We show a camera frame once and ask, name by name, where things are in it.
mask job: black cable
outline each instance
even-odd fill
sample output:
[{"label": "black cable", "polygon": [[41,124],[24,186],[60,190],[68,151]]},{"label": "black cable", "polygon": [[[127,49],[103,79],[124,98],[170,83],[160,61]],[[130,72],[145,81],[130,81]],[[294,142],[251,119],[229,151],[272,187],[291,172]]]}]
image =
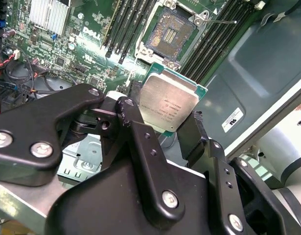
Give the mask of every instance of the black cable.
[{"label": "black cable", "polygon": [[4,71],[4,74],[12,81],[14,82],[20,82],[20,83],[25,83],[25,82],[28,82],[31,78],[28,75],[25,75],[25,76],[13,76],[11,75],[11,71],[8,69],[8,65],[9,63],[6,65],[5,67],[5,71]]},{"label": "black cable", "polygon": [[44,84],[50,91],[54,91],[54,89],[49,85],[46,76],[44,76]]},{"label": "black cable", "polygon": [[31,63],[29,61],[29,58],[28,58],[27,54],[25,53],[25,51],[22,48],[20,48],[16,45],[12,45],[12,44],[7,44],[3,48],[1,48],[0,54],[2,54],[3,50],[6,49],[7,47],[13,47],[13,48],[16,48],[16,49],[18,49],[19,51],[22,52],[24,58],[26,59],[26,61],[28,63],[28,66],[29,66],[29,73],[30,73],[30,77],[31,77],[31,80],[32,80],[32,90],[34,90],[35,89],[34,71],[33,71],[33,68],[31,66]]},{"label": "black cable", "polygon": [[54,94],[60,91],[34,91],[34,94]]},{"label": "black cable", "polygon": [[43,75],[43,74],[45,74],[45,73],[47,73],[47,72],[58,72],[58,73],[62,73],[63,75],[65,75],[66,77],[68,77],[69,79],[71,79],[72,82],[74,83],[74,85],[77,85],[77,82],[75,81],[75,79],[74,79],[71,75],[69,75],[68,73],[66,73],[66,72],[64,72],[64,71],[62,71],[62,70],[48,69],[48,70],[44,70],[44,71],[40,72],[40,73],[38,74],[38,76],[41,76],[41,75]]},{"label": "black cable", "polygon": [[293,13],[294,11],[296,11],[296,9],[298,7],[301,6],[301,0],[299,0],[291,9],[289,9],[288,11],[286,11],[284,14],[285,16],[288,16],[289,14]]},{"label": "black cable", "polygon": [[[301,6],[301,0],[298,0],[298,2],[296,2],[294,6],[292,6],[289,10],[287,10],[287,11],[284,12],[284,16],[288,16],[289,14],[293,13],[293,12],[296,11],[297,8],[299,8],[300,6]],[[271,17],[268,19],[268,21],[274,21],[274,20],[278,17],[279,14],[280,14],[280,13],[274,14],[273,16],[271,16]]]}]

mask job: white label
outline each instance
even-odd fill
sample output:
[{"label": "white label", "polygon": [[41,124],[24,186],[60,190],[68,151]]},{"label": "white label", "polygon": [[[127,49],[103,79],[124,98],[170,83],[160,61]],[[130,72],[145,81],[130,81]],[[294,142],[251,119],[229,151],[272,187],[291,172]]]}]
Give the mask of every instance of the white label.
[{"label": "white label", "polygon": [[229,117],[222,123],[225,133],[227,133],[237,122],[244,116],[240,108],[237,108]]}]

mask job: connector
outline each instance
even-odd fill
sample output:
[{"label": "connector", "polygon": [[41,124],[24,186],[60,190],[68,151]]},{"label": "connector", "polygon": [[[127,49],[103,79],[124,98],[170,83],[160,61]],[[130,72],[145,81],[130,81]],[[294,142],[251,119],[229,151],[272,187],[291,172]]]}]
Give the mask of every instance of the connector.
[{"label": "connector", "polygon": [[13,59],[18,60],[21,56],[21,52],[18,49],[16,49],[14,50],[13,55],[14,55]]}]

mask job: bolt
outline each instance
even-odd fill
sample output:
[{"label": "bolt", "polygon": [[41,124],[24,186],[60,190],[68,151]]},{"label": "bolt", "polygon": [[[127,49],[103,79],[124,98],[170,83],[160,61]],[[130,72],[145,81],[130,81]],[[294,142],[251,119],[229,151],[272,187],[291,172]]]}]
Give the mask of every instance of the bolt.
[{"label": "bolt", "polygon": [[95,88],[90,88],[88,91],[92,95],[99,96],[99,91],[97,89],[95,89]]},{"label": "bolt", "polygon": [[83,20],[83,19],[84,19],[84,14],[83,14],[83,13],[78,13],[78,14],[77,14],[77,17],[78,17],[80,20]]},{"label": "bolt", "polygon": [[242,221],[240,221],[240,219],[235,214],[229,215],[229,221],[235,230],[237,230],[239,232],[243,231]]},{"label": "bolt", "polygon": [[53,152],[52,147],[44,142],[38,142],[31,147],[31,153],[37,158],[49,157]]},{"label": "bolt", "polygon": [[194,20],[194,24],[197,25],[197,26],[200,26],[202,23],[203,23],[203,20],[200,19],[200,18],[196,18],[196,19]]},{"label": "bolt", "polygon": [[125,103],[127,103],[128,105],[134,106],[133,101],[130,100],[130,99],[126,99],[126,100],[125,100]]},{"label": "bolt", "polygon": [[85,170],[91,170],[93,168],[93,165],[88,162],[83,162],[81,165]]},{"label": "bolt", "polygon": [[221,148],[221,146],[217,142],[214,142],[214,146],[217,148]]},{"label": "bolt", "polygon": [[165,5],[166,5],[167,7],[171,7],[171,6],[172,6],[172,2],[168,0],[168,1],[165,2]]},{"label": "bolt", "polygon": [[258,10],[258,11],[260,11],[260,10],[262,10],[263,9],[263,7],[265,6],[265,2],[264,1],[260,1],[260,2],[258,2],[256,5],[255,5],[255,9],[256,10]]},{"label": "bolt", "polygon": [[242,164],[243,167],[248,167],[247,163],[244,160],[240,160],[240,163]]},{"label": "bolt", "polygon": [[13,141],[13,138],[11,135],[5,132],[0,132],[0,148],[7,147],[10,145]]},{"label": "bolt", "polygon": [[179,204],[177,197],[169,191],[162,193],[162,199],[166,206],[170,208],[176,208]]}]

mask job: heatsink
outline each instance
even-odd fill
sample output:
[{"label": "heatsink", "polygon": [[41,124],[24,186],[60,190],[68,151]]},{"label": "heatsink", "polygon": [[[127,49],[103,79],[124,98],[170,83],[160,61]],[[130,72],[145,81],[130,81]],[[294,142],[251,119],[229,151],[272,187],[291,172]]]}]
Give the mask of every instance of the heatsink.
[{"label": "heatsink", "polygon": [[32,0],[30,22],[38,28],[61,36],[66,28],[70,8],[57,0]]}]

